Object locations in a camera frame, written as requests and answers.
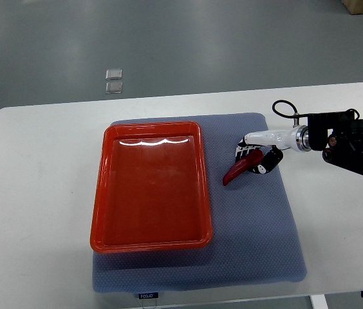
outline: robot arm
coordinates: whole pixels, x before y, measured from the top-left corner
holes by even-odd
[[[278,103],[293,107],[294,115],[284,115],[275,109]],[[298,152],[322,151],[325,162],[363,175],[363,119],[354,109],[333,113],[303,114],[286,100],[274,102],[273,111],[285,118],[295,120],[289,131],[268,130],[245,135],[236,147],[236,163],[223,177],[227,185],[244,171],[256,174],[269,173],[282,160],[282,150]],[[308,125],[300,126],[299,118],[307,117]],[[328,136],[328,129],[333,132]],[[263,155],[260,148],[271,146]]]

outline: red chili pepper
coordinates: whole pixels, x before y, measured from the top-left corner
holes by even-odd
[[[254,149],[249,155],[243,157],[232,166],[232,168],[223,177],[223,185],[227,185],[241,173],[259,165],[263,157],[264,154],[260,149]]]

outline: gray mat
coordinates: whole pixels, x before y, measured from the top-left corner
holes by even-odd
[[[279,169],[244,173],[224,187],[236,144],[267,129],[257,113],[125,120],[114,124],[191,120],[203,131],[213,239],[205,248],[93,255],[96,292],[161,292],[298,282],[306,267]]]

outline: small glass square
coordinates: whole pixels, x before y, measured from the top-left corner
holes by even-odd
[[[106,93],[121,93],[123,82],[108,82],[106,83]]]
[[[122,69],[108,69],[106,71],[106,80],[122,79]]]

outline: red tray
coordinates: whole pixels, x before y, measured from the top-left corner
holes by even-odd
[[[200,126],[163,122],[109,127],[98,172],[93,250],[200,248],[211,239]]]

